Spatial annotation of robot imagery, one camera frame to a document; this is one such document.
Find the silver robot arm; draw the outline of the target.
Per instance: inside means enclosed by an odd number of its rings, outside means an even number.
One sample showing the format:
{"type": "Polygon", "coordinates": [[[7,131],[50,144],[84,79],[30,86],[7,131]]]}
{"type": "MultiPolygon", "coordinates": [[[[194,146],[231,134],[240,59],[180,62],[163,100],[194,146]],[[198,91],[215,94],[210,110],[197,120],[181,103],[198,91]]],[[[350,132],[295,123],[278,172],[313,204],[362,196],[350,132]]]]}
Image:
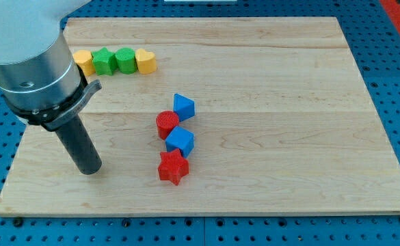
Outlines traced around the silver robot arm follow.
{"type": "Polygon", "coordinates": [[[0,89],[26,124],[55,131],[101,89],[88,83],[63,36],[63,17],[88,0],[0,0],[0,89]]]}

